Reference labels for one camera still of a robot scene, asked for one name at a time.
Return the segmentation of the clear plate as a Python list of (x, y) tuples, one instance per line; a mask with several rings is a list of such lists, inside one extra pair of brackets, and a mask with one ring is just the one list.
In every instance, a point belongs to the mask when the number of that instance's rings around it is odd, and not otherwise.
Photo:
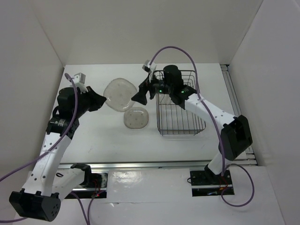
[(131, 98), (137, 92), (137, 88), (131, 82), (124, 78), (116, 78), (104, 90), (105, 103), (117, 112), (125, 112), (134, 105)]
[(160, 104), (161, 105), (171, 105), (173, 102), (168, 94), (162, 94), (160, 96)]
[(130, 129), (144, 128), (149, 122), (149, 113), (142, 107), (132, 107), (125, 111), (123, 122)]

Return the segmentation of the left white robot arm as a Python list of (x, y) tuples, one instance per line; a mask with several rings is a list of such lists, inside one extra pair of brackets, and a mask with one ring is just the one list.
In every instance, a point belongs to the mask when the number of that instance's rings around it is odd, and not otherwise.
[(40, 158), (21, 190), (13, 191), (9, 197), (19, 216), (52, 222), (61, 202), (75, 187), (100, 184), (101, 177), (92, 174), (89, 165), (75, 163), (64, 173), (59, 173), (58, 167), (79, 127), (79, 118), (86, 112), (97, 111), (105, 101), (90, 86), (59, 91), (58, 105), (48, 122)]

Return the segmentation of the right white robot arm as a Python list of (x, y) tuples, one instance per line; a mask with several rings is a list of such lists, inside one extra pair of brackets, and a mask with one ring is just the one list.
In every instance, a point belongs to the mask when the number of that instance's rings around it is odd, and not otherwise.
[(147, 78), (139, 85), (139, 91), (131, 98), (142, 105), (147, 104), (146, 94), (153, 99), (156, 94), (167, 94), (171, 101), (182, 109), (195, 114), (216, 129), (219, 139), (218, 154), (207, 165), (205, 180), (214, 184), (225, 173), (241, 153), (253, 143), (248, 119), (227, 113), (206, 100), (196, 87), (191, 87), (182, 78), (182, 72), (176, 65), (163, 68), (163, 76), (155, 76), (156, 66), (144, 64)]

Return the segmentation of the front aluminium rail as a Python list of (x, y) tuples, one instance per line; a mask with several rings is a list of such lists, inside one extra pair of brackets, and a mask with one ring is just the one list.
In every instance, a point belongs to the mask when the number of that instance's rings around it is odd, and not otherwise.
[(209, 162), (197, 161), (162, 161), (162, 162), (131, 162), (131, 163), (84, 163), (91, 169), (142, 169), (142, 168), (169, 168), (169, 167), (201, 167)]

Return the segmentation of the aluminium rail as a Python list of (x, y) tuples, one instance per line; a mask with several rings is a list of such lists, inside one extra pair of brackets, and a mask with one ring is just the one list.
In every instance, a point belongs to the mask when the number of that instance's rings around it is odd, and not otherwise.
[[(226, 88), (227, 88), (227, 91), (229, 94), (229, 98), (230, 98), (230, 101), (232, 104), (233, 111), (234, 111), (235, 115), (241, 115), (242, 113), (241, 113), (241, 109), (240, 109), (240, 104), (238, 102), (236, 91), (234, 89), (233, 82), (230, 77), (230, 73), (229, 73), (229, 69), (228, 69), (229, 66), (226, 64), (220, 64), (220, 68), (221, 68), (221, 71), (223, 74), (223, 78), (224, 78), (225, 85), (226, 85)], [(245, 153), (246, 159), (238, 158), (237, 160), (238, 160), (239, 164), (248, 165), (248, 166), (257, 166), (258, 165), (252, 146), (248, 147), (244, 151), (244, 153)]]
[(209, 162), (197, 161), (162, 161), (162, 162), (131, 162), (131, 163), (84, 163), (91, 169), (142, 169), (142, 168), (169, 168), (169, 167), (201, 167)]

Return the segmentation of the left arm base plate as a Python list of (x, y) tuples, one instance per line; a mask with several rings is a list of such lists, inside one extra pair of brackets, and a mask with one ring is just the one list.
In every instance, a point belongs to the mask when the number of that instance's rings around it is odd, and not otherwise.
[(104, 199), (107, 197), (107, 182), (108, 173), (92, 173), (87, 182), (77, 185), (71, 192), (80, 199)]

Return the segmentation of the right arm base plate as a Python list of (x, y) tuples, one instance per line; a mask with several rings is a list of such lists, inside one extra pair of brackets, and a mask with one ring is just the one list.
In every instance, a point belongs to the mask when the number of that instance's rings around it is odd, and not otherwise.
[(203, 170), (190, 171), (187, 182), (191, 185), (192, 196), (218, 196), (224, 191), (224, 195), (234, 195), (233, 182), (229, 170), (224, 176), (215, 175), (207, 167)]

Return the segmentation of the right side aluminium rail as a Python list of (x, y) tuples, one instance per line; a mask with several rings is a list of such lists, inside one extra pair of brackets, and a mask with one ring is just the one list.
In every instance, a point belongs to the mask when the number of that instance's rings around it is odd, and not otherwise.
[[(241, 109), (240, 109), (240, 104), (238, 102), (236, 91), (234, 89), (233, 82), (230, 77), (230, 73), (229, 73), (229, 69), (228, 69), (229, 66), (226, 64), (220, 64), (220, 68), (221, 68), (221, 71), (223, 74), (223, 78), (224, 78), (225, 85), (226, 85), (226, 88), (227, 88), (227, 91), (229, 94), (229, 98), (230, 98), (230, 101), (232, 104), (233, 111), (234, 111), (235, 115), (241, 115), (242, 113), (241, 113)], [(248, 165), (248, 166), (257, 166), (258, 165), (252, 146), (248, 147), (244, 151), (244, 153), (245, 153), (246, 159), (238, 158), (237, 160), (238, 160), (239, 164)]]

